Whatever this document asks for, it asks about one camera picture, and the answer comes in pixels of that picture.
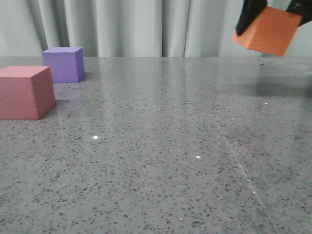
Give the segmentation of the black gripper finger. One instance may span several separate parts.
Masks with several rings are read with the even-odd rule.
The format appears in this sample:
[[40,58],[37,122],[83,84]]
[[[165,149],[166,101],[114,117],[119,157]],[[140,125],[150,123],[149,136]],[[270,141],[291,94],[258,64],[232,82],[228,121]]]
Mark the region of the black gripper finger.
[[302,26],[312,20],[312,0],[292,0],[286,11],[302,16],[299,24]]
[[257,16],[266,8],[266,0],[244,0],[241,14],[237,22],[235,31],[241,36]]

